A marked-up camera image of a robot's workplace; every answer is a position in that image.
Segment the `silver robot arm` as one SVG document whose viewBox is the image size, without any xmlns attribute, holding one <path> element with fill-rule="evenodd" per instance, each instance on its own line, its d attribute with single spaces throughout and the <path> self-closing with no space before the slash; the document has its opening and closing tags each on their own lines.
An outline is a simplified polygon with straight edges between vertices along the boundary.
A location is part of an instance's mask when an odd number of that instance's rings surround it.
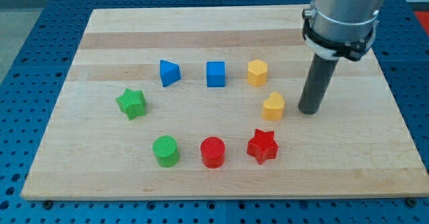
<svg viewBox="0 0 429 224">
<path fill-rule="evenodd" d="M 359 61 L 372 46 L 385 0 L 311 0 L 302 11 L 306 45 L 324 60 Z"/>
</svg>

